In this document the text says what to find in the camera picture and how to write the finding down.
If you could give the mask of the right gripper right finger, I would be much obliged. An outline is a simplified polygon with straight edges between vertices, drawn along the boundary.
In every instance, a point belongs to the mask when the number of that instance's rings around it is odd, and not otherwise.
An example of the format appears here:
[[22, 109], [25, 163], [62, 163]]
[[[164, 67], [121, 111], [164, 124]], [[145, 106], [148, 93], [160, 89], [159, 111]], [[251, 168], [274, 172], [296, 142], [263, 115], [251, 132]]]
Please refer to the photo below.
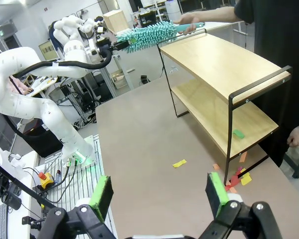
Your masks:
[[203, 239], [226, 239], [232, 231], [242, 232], [247, 239], [282, 237], [269, 204], [258, 201], [248, 206], [238, 194], [230, 199], [218, 173], [207, 174], [205, 192], [214, 219], [202, 233]]

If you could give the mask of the person's right hand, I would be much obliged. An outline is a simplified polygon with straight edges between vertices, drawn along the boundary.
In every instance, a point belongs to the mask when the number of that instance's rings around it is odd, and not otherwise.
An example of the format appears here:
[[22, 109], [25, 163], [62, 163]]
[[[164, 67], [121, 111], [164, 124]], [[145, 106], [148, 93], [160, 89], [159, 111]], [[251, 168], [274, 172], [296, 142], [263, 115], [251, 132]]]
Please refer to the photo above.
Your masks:
[[178, 21], [179, 25], [189, 24], [189, 27], [183, 32], [183, 34], [192, 33], [197, 29], [196, 23], [204, 22], [205, 20], [201, 17], [201, 12], [188, 12], [181, 16]]

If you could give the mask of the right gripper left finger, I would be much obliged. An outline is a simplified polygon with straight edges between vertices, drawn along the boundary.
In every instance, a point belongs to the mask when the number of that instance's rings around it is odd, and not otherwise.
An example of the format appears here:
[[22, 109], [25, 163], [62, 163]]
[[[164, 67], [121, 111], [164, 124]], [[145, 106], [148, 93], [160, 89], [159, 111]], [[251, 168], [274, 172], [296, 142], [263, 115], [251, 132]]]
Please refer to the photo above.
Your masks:
[[114, 194], [110, 176], [101, 176], [88, 204], [49, 210], [43, 223], [45, 239], [74, 239], [87, 234], [90, 239], [113, 239], [115, 236], [105, 225], [107, 212]]

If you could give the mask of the person's left hand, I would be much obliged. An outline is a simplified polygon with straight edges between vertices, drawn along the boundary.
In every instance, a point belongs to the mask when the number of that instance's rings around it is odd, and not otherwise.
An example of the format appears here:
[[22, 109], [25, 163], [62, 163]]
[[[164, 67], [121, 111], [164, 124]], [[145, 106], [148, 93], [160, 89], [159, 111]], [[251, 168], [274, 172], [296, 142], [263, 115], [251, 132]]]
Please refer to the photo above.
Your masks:
[[289, 137], [287, 138], [287, 144], [289, 147], [297, 147], [299, 146], [299, 126], [295, 127]]

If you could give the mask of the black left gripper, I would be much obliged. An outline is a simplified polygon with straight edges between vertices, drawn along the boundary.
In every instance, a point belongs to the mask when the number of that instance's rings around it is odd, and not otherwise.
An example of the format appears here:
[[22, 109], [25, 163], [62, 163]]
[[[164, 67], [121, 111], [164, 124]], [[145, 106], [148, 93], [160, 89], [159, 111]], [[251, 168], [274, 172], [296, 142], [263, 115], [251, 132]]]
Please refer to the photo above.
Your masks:
[[[135, 38], [130, 39], [130, 43], [135, 43], [137, 40]], [[103, 39], [96, 42], [97, 49], [99, 50], [100, 54], [103, 54], [105, 50], [109, 50], [110, 52], [113, 52], [113, 50], [123, 50], [125, 48], [128, 48], [130, 43], [128, 41], [120, 41], [115, 42], [112, 45], [111, 40], [109, 39]]]

